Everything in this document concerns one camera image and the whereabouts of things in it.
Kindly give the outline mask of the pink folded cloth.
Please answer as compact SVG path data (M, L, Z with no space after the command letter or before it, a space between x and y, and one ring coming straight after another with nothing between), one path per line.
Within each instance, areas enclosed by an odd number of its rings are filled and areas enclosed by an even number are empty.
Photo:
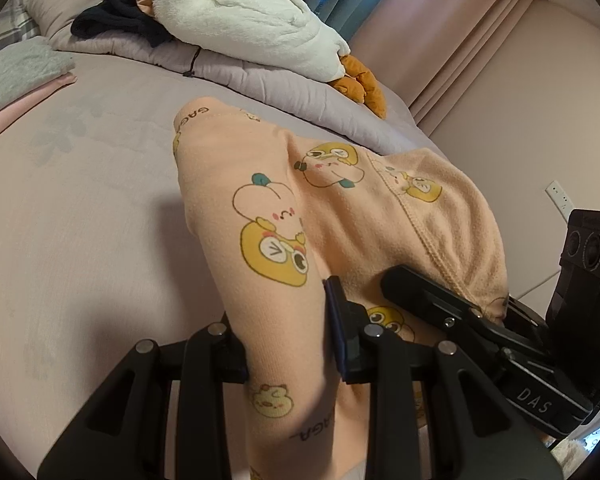
M42 84L41 87L28 92L21 98L4 106L0 110L0 134L24 114L30 112L32 108L41 104L60 89L68 87L75 82L76 75L69 72L53 79L47 84Z

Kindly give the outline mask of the white fluffy goose plush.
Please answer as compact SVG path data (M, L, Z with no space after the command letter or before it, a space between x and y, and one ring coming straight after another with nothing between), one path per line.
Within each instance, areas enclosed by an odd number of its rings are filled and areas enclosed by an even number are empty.
M303 0L135 0L186 44L330 84L381 119L387 103L373 73Z

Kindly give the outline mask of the lilac rolled duvet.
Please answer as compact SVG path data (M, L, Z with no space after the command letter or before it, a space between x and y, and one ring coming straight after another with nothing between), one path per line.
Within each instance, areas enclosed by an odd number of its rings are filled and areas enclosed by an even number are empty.
M26 10L42 35L57 50L85 54L112 54L120 58L159 66L184 77L208 80L282 113L345 136L383 154L440 148L420 130L406 104L388 93L386 119L358 105L328 84L322 84L281 68L236 60L173 40L153 48L141 36L127 32L104 32L79 39L70 32L73 20L102 0L26 0Z

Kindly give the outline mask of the pink curtain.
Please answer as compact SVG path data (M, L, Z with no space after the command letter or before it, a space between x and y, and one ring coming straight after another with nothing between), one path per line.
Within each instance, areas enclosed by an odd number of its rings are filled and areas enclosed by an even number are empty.
M432 133L533 0L381 0L348 44Z

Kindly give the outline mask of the mint green folded towel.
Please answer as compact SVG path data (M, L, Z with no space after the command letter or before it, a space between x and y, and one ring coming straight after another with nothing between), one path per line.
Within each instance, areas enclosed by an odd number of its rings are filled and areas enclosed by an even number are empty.
M0 110L74 69L72 55L54 50L43 37L0 51Z

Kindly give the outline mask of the white wall socket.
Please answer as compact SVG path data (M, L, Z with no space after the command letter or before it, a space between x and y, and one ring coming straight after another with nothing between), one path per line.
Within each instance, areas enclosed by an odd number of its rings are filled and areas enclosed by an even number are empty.
M560 212L565 222L568 222L574 206L571 198L568 196L562 186L557 181L552 181L549 185L547 185L545 193Z

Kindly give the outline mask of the peach cartoon print garment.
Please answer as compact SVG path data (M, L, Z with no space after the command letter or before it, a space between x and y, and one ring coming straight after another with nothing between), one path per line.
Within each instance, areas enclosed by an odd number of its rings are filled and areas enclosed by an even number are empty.
M440 333L385 300L404 264L501 322L501 233L466 174L426 148L380 156L302 138L212 98L174 120L189 231L246 350L247 454L255 479L338 479L364 460L364 385L345 385L328 340L326 278L406 341Z

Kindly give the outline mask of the dark navy garment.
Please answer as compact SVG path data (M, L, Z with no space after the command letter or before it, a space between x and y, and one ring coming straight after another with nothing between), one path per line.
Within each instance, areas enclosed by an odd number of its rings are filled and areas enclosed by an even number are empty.
M73 36L91 39L103 32L129 32L155 48L174 37L154 18L140 10L136 0L102 0L81 12L70 27Z

